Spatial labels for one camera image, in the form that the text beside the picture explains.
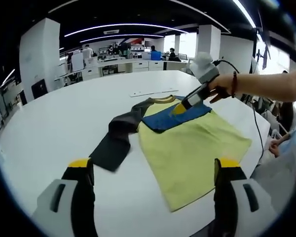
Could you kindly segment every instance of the yellow t-shirt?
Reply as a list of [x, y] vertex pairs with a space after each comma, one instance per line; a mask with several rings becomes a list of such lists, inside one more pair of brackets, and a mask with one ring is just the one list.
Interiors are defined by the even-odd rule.
[[[156, 114], [180, 100], [151, 105], [145, 116]], [[142, 150], [170, 207], [176, 211], [214, 188], [214, 159], [240, 161], [251, 145], [213, 110], [161, 134], [143, 122], [138, 126]]]

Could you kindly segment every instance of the black cloth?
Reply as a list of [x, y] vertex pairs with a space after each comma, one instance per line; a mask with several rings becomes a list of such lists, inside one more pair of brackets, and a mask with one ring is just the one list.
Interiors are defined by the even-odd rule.
[[128, 134], [137, 132], [142, 117], [153, 103], [153, 99], [149, 98], [133, 106], [130, 112], [113, 118], [108, 133], [90, 155], [95, 165], [116, 171], [130, 149]]

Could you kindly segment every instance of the white pillar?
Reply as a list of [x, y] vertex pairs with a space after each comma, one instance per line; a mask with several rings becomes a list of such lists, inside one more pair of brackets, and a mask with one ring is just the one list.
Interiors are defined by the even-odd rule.
[[55, 70], [59, 65], [60, 24], [45, 18], [21, 37], [20, 74], [28, 102], [34, 100], [32, 85], [45, 79], [48, 92], [55, 89]]
[[207, 52], [214, 60], [219, 59], [221, 31], [212, 25], [198, 27], [197, 52]]
[[180, 35], [176, 35], [175, 41], [174, 41], [174, 50], [176, 55], [179, 53], [180, 50]]

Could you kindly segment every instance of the red bracelet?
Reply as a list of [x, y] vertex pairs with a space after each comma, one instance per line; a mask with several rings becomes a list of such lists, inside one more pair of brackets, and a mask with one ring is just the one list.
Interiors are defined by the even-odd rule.
[[237, 73], [236, 71], [233, 71], [233, 79], [232, 79], [232, 85], [231, 85], [231, 97], [235, 98], [235, 93], [237, 90]]

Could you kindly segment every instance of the ceiling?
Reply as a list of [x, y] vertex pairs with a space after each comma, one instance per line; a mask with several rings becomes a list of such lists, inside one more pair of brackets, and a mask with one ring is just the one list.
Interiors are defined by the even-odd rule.
[[[64, 47], [65, 50], [80, 46], [82, 40], [104, 36], [103, 31], [119, 29], [119, 34], [155, 34], [163, 30], [146, 26], [118, 26], [89, 30], [64, 37], [66, 34], [85, 28], [118, 23], [144, 23], [167, 27], [213, 24], [223, 33], [230, 30], [235, 36], [247, 39], [255, 37], [255, 32], [249, 22], [232, 0], [180, 0], [182, 4], [176, 2], [177, 0], [132, 2], [77, 0], [48, 13], [68, 1], [19, 0], [9, 3], [9, 7], [5, 6], [5, 2], [0, 3], [4, 8], [4, 15], [0, 17], [0, 81], [3, 81], [13, 68], [18, 68], [18, 45], [22, 34], [45, 17], [61, 24], [60, 47]], [[253, 0], [240, 1], [252, 16], [257, 27], [263, 27], [264, 30], [273, 31], [290, 39], [289, 31], [277, 20], [278, 16], [272, 15], [268, 8], [258, 5]], [[197, 10], [206, 13], [218, 23]], [[196, 32], [197, 27], [183, 30]], [[174, 31], [169, 31], [160, 35], [174, 33]]]

